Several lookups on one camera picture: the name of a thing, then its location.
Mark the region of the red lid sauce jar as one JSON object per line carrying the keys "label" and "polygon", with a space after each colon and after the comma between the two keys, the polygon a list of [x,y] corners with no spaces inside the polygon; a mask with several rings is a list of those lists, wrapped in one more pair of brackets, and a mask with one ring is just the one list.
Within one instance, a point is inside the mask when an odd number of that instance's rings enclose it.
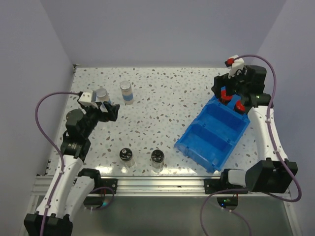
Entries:
{"label": "red lid sauce jar", "polygon": [[219,98],[219,102],[223,105],[228,105],[228,103],[232,100],[233,96],[229,96],[226,94],[226,90],[221,90],[221,98]]}
{"label": "red lid sauce jar", "polygon": [[234,106],[234,111],[241,114],[241,115],[244,115],[246,113],[246,108],[245,106],[241,103],[241,100],[238,100],[236,103],[235,103],[235,106]]}

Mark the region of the silver lid salt bottle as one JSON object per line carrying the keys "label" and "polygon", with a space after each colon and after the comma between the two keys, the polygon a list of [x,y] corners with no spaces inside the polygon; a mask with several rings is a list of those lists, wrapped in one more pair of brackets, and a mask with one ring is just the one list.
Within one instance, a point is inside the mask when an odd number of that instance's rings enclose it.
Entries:
{"label": "silver lid salt bottle", "polygon": [[112,104],[108,91],[105,88],[99,88],[96,90],[96,102],[101,102],[101,105],[104,107],[104,102]]}
{"label": "silver lid salt bottle", "polygon": [[131,83],[129,81],[120,82],[120,89],[122,92],[122,97],[123,97],[124,103],[127,105],[133,104],[134,99],[133,99],[133,92],[132,92]]}

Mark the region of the black lid glass jar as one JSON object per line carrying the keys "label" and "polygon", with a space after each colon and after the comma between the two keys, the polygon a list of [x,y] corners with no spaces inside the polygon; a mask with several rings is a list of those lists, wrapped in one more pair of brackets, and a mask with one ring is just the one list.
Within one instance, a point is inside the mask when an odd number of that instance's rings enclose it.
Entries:
{"label": "black lid glass jar", "polygon": [[155,149],[151,153],[151,161],[152,161],[152,168],[153,171],[159,173],[162,171],[164,167],[164,153],[160,149]]}
{"label": "black lid glass jar", "polygon": [[124,162],[124,164],[127,167],[132,167],[135,164],[134,158],[133,158],[133,152],[131,149],[125,147],[123,149],[120,150],[119,153],[119,157],[121,159],[122,162]]}

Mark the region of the blue plastic divided bin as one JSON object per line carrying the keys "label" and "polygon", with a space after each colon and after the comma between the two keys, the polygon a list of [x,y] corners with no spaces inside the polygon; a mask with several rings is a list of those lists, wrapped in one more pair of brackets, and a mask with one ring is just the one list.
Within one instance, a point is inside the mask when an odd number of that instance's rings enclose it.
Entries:
{"label": "blue plastic divided bin", "polygon": [[250,123],[246,114],[234,111],[240,100],[234,95],[224,105],[213,96],[174,147],[207,172],[221,171]]}

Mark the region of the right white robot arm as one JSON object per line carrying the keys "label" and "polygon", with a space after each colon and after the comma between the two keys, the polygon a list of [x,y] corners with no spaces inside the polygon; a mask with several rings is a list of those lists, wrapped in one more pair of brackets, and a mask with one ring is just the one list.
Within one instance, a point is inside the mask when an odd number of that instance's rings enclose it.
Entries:
{"label": "right white robot arm", "polygon": [[228,96],[238,95],[253,129],[259,161],[248,170],[225,169],[219,187],[225,193],[240,187],[250,192],[284,193],[297,174],[296,162],[288,160],[274,122],[271,95],[264,92],[266,69],[257,65],[218,75],[211,90],[221,98],[224,88]]}

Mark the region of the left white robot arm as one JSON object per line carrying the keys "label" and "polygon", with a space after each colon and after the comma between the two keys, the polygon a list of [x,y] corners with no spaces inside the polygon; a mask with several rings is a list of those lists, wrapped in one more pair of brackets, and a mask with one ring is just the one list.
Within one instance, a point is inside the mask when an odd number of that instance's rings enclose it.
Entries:
{"label": "left white robot arm", "polygon": [[36,211],[24,219],[29,235],[71,235],[74,216],[86,197],[103,188],[100,172],[82,167],[91,146],[89,136],[99,122],[116,121],[119,108],[118,104],[97,102],[67,113],[55,175]]}

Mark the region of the aluminium frame rail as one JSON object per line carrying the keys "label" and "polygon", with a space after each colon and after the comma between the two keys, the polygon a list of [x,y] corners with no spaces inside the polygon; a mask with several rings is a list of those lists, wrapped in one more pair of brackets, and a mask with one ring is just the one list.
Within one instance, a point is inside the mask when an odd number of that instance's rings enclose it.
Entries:
{"label": "aluminium frame rail", "polygon": [[219,177],[102,177],[115,178],[117,197],[204,197]]}

